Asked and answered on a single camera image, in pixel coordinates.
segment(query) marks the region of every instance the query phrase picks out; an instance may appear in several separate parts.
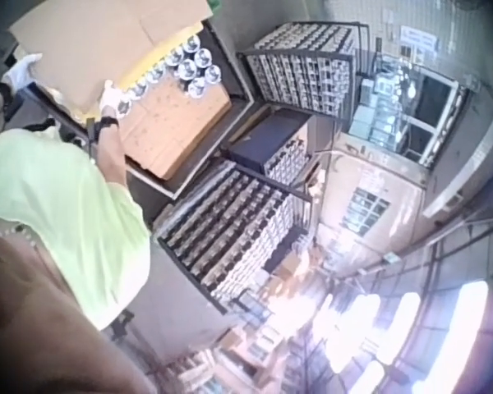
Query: cardboard box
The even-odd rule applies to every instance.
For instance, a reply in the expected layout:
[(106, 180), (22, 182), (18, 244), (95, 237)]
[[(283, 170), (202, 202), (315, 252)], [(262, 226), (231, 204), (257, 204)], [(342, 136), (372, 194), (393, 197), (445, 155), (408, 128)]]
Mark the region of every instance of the cardboard box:
[(105, 80), (117, 84), (161, 42), (209, 16), (206, 0), (47, 0), (11, 32), (27, 53), (44, 54), (34, 69), (40, 84), (88, 113)]

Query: shelving unit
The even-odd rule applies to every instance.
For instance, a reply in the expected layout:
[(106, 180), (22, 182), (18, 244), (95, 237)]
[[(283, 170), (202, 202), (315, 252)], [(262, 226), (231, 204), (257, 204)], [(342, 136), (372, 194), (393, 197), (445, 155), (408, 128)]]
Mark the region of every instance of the shelving unit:
[(308, 196), (222, 161), (154, 237), (225, 311), (290, 231), (306, 233), (308, 205)]
[(265, 101), (347, 117), (352, 115), (356, 74), (362, 68), (362, 27), (358, 23), (291, 22), (240, 56)]

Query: wristwatch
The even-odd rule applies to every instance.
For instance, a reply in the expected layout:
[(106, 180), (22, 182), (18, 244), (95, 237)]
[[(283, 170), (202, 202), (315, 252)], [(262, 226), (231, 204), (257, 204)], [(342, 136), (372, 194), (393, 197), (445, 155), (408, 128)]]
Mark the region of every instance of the wristwatch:
[(2, 112), (6, 113), (7, 109), (13, 102), (13, 91), (11, 89), (11, 86), (8, 84), (4, 84), (3, 82), (0, 82), (0, 95), (2, 96)]
[(100, 121), (95, 123), (95, 141), (99, 141), (100, 131), (106, 127), (119, 127), (118, 120), (114, 117), (101, 117)]

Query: hand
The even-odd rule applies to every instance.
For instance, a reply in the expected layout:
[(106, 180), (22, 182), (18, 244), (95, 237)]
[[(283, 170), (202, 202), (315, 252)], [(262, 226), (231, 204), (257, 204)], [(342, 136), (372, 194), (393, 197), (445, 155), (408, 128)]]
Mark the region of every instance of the hand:
[(4, 74), (2, 80), (11, 86), (12, 93), (15, 94), (19, 90), (25, 88), (33, 82), (30, 66), (42, 58), (42, 53), (27, 55)]
[(99, 108), (103, 116), (117, 117), (118, 105), (124, 99), (124, 93), (113, 87), (113, 81), (107, 80), (104, 84), (104, 92), (100, 97)]

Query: sign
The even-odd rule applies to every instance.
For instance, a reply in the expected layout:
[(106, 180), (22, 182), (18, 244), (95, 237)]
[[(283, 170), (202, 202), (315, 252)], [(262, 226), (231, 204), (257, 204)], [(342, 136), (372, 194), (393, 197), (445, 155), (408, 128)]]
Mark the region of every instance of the sign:
[(400, 29), (400, 41), (422, 51), (438, 52), (438, 37), (409, 26), (402, 26)]

